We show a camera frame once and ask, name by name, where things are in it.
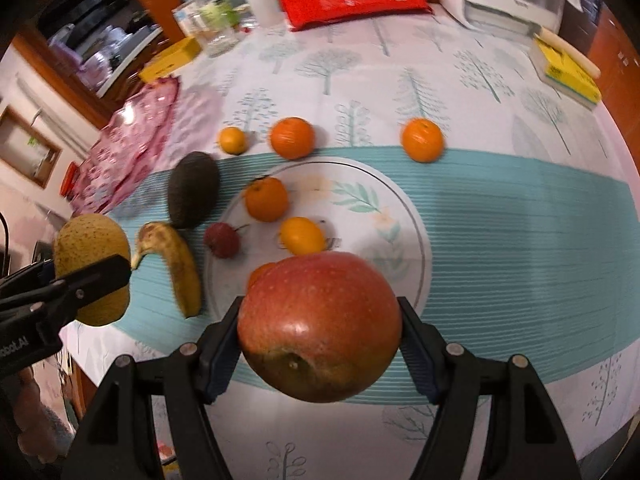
small orange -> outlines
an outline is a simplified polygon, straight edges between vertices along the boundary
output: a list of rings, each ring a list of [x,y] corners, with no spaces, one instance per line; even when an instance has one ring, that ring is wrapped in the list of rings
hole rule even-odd
[[[252,218],[275,222],[289,209],[289,196],[277,178],[257,178],[244,190],[244,206]]]
[[[229,155],[240,155],[248,148],[244,132],[236,126],[222,128],[218,134],[218,144]]]
[[[287,117],[273,125],[269,140],[274,152],[282,158],[295,160],[314,150],[316,134],[313,126],[304,119]]]
[[[433,162],[444,152],[440,127],[428,119],[411,119],[400,135],[404,151],[416,162]]]
[[[275,267],[275,262],[269,262],[268,264],[261,265],[260,267],[256,267],[254,271],[249,275],[249,279],[246,282],[246,290],[249,290],[255,282],[258,281],[263,274],[267,272],[267,270]]]
[[[291,254],[321,253],[326,247],[324,233],[309,218],[294,216],[280,225],[280,241]]]

yellow book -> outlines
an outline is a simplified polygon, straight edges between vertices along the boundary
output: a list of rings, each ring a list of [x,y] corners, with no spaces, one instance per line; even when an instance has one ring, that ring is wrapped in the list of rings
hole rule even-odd
[[[201,51],[202,48],[198,40],[193,36],[187,36],[153,56],[151,61],[138,73],[138,76],[145,83],[151,83],[191,62]]]
[[[558,87],[557,84],[559,84],[561,87],[571,91],[565,92],[568,95],[572,95],[575,92],[587,99],[591,105],[595,105],[602,100],[600,89],[593,79],[565,52],[560,52],[539,38],[534,38],[529,57],[538,75],[543,80],[543,75],[551,79],[551,81],[546,82],[555,88],[563,91],[563,88]]]

apple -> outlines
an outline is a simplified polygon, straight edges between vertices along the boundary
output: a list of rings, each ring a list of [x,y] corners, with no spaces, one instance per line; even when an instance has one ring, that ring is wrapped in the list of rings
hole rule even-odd
[[[238,338],[249,366],[288,396],[335,402],[371,386],[400,344],[402,320],[382,274],[351,253],[278,262],[249,289]]]

banana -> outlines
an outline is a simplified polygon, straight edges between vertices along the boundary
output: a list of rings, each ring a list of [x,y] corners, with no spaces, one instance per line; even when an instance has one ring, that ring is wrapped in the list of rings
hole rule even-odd
[[[174,296],[184,317],[197,316],[202,292],[196,264],[187,243],[165,222],[144,224],[136,236],[131,268],[137,269],[147,254],[160,254],[169,268]]]

round plate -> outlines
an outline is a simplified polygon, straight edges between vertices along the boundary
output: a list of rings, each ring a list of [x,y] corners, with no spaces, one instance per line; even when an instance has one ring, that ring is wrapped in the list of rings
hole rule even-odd
[[[220,221],[241,236],[241,252],[220,260],[206,251],[207,307],[219,321],[236,296],[244,296],[251,272],[291,256],[280,244],[285,218],[304,216],[324,231],[332,251],[368,260],[387,279],[396,296],[405,296],[418,314],[431,283],[431,245],[418,211],[405,193],[373,168],[338,157],[311,157],[273,168],[289,192],[289,210],[277,222],[258,222],[240,195]]]

